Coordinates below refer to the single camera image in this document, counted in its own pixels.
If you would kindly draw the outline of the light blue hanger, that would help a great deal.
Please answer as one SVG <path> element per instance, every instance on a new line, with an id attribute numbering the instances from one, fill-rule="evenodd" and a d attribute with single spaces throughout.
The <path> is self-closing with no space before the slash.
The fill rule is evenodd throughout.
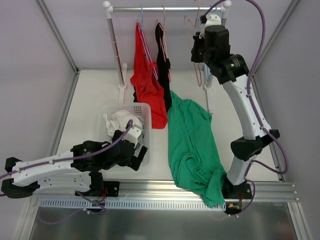
<path id="1" fill-rule="evenodd" d="M 206 64 L 203 65 L 203 73 L 204 73 L 204 82 L 205 83 L 210 82 L 212 80 L 212 74 L 211 74 L 210 68 Z"/>

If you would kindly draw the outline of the white tank top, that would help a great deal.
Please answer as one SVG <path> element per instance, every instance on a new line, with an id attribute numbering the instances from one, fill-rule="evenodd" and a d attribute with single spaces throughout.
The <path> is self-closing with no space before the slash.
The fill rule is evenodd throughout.
<path id="1" fill-rule="evenodd" d="M 110 137 L 114 135 L 116 130 L 124 132 L 129 120 L 133 121 L 133 126 L 136 126 L 141 131 L 143 130 L 143 124 L 140 118 L 125 109 L 118 110 L 113 114 L 104 113 L 102 116 L 105 121 L 107 134 Z"/>

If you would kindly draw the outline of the black tank top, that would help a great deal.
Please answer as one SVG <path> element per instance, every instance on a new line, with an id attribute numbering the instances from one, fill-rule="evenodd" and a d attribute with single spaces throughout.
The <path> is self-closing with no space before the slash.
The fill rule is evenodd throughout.
<path id="1" fill-rule="evenodd" d="M 155 40 L 157 43 L 157 58 L 156 58 L 156 65 L 158 69 L 158 83 L 162 86 L 164 94 L 163 94 L 163 99 L 164 99 L 164 104 L 165 108 L 168 111 L 170 107 L 172 106 L 172 98 L 171 98 L 171 93 L 170 93 L 170 82 L 168 78 L 168 69 L 165 64 L 164 56 L 163 56 L 163 48 L 161 46 L 160 40 L 162 40 L 163 37 L 163 32 L 160 29 L 160 24 L 156 24 L 155 27 Z"/>

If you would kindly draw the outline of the red tank top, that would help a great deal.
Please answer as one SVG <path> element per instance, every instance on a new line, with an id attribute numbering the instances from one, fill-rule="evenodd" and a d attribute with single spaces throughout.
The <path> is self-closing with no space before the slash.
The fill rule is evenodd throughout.
<path id="1" fill-rule="evenodd" d="M 146 81 L 134 81 L 134 73 L 130 82 L 135 90 L 135 99 L 139 103 L 146 103 L 151 109 L 151 125 L 154 129 L 164 129 L 168 122 L 164 101 L 164 89 L 154 77 L 153 71 L 147 74 Z"/>

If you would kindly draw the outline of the pink hanger of black top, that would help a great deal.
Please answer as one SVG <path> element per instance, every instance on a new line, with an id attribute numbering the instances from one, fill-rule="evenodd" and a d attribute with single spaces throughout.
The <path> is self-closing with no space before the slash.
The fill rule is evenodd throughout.
<path id="1" fill-rule="evenodd" d="M 165 27 L 166 27 L 166 9 L 165 6 L 162 5 L 162 10 L 163 10 L 163 23 L 161 23 L 158 19 L 156 20 L 157 24 L 160 24 L 160 29 L 162 30 L 162 40 L 160 40 L 160 45 L 162 46 L 162 54 L 165 62 L 165 66 L 167 67 L 168 70 L 168 80 L 169 82 L 172 81 L 171 78 L 171 64 L 170 60 L 168 58 L 168 48 L 167 48 L 167 41 L 166 41 L 166 32 L 165 32 Z"/>

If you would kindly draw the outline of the white clothes rack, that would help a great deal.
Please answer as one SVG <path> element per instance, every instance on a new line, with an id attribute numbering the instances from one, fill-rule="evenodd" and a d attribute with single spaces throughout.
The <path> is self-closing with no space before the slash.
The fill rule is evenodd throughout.
<path id="1" fill-rule="evenodd" d="M 188 13 L 188 12 L 196 12 L 196 13 L 208 13 L 208 12 L 217 12 L 221 13 L 221 23 L 222 25 L 226 24 L 228 14 L 230 8 L 232 6 L 232 2 L 230 0 L 223 0 L 220 2 L 221 6 L 217 4 L 214 7 L 118 7 L 112 6 L 109 1 L 103 2 L 103 7 L 105 11 L 105 16 L 107 19 L 107 25 L 109 29 L 110 39 L 112 50 L 114 54 L 114 59 L 116 62 L 116 69 L 118 74 L 119 83 L 118 87 L 118 97 L 117 102 L 122 104 L 125 100 L 125 93 L 128 89 L 128 85 L 126 83 L 127 79 L 127 70 L 128 65 L 126 63 L 121 63 L 120 54 L 117 46 L 116 34 L 113 25 L 112 14 L 113 13 Z"/>

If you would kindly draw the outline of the blue hanger of red top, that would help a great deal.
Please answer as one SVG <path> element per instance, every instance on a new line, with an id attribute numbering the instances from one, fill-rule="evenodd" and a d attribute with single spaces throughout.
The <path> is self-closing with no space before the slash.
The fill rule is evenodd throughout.
<path id="1" fill-rule="evenodd" d="M 131 82 L 145 82 L 147 80 L 147 75 L 150 70 L 153 71 L 153 75 L 156 80 L 159 79 L 158 67 L 156 62 L 152 60 L 149 47 L 144 34 L 144 24 L 143 24 L 143 8 L 141 10 L 141 21 L 137 21 L 135 24 L 135 53 L 134 53 L 134 80 Z"/>

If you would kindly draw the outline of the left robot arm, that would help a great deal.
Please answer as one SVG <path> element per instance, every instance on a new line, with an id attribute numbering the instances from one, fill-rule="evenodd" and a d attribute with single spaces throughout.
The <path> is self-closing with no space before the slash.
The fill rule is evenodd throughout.
<path id="1" fill-rule="evenodd" d="M 138 171 L 148 152 L 145 145 L 113 138 L 112 142 L 87 140 L 66 152 L 34 161 L 9 157 L 5 161 L 6 174 L 0 177 L 0 190 L 11 199 L 54 190 L 103 196 L 107 186 L 102 170 L 119 166 Z"/>

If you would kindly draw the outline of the aluminium mounting rail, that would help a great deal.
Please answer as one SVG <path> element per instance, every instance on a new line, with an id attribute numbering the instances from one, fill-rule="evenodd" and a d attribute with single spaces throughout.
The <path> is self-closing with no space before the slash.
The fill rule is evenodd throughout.
<path id="1" fill-rule="evenodd" d="M 170 180 L 121 179 L 118 185 L 108 184 L 103 193 L 117 193 L 118 198 L 132 200 L 198 201 L 200 196 L 179 188 Z M 298 190 L 293 183 L 256 181 L 257 202 L 299 202 Z"/>

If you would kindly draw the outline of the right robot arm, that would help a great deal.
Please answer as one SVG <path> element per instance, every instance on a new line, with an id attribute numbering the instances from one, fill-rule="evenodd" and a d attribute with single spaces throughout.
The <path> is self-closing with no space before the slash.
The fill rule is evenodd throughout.
<path id="1" fill-rule="evenodd" d="M 239 118 L 243 136 L 230 144 L 233 160 L 223 179 L 222 195 L 226 199 L 251 198 L 250 185 L 245 179 L 252 160 L 274 139 L 280 137 L 253 109 L 256 97 L 248 84 L 249 69 L 244 58 L 230 53 L 229 31 L 223 25 L 209 25 L 193 36 L 191 61 L 204 63 L 228 94 Z"/>

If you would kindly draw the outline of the green tank top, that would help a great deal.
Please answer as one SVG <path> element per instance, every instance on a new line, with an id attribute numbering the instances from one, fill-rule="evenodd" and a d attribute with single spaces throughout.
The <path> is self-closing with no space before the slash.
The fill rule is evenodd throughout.
<path id="1" fill-rule="evenodd" d="M 225 203 L 226 171 L 212 132 L 212 116 L 191 99 L 171 92 L 168 110 L 168 164 L 176 186 L 198 194 L 213 208 Z"/>

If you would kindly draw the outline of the white plastic basket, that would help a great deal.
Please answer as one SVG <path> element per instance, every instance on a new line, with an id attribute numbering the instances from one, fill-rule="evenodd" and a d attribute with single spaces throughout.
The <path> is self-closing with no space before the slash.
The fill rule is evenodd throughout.
<path id="1" fill-rule="evenodd" d="M 146 103 L 115 103 L 107 105 L 100 109 L 97 115 L 97 124 L 95 127 L 94 140 L 99 142 L 111 141 L 112 137 L 108 135 L 106 120 L 110 121 L 112 115 L 118 111 L 128 111 L 139 118 L 142 124 L 141 136 L 138 138 L 138 149 L 135 156 L 138 156 L 143 146 L 147 148 L 146 154 L 140 165 L 139 171 L 145 172 L 152 163 L 153 140 L 152 140 L 152 116 L 151 108 Z"/>

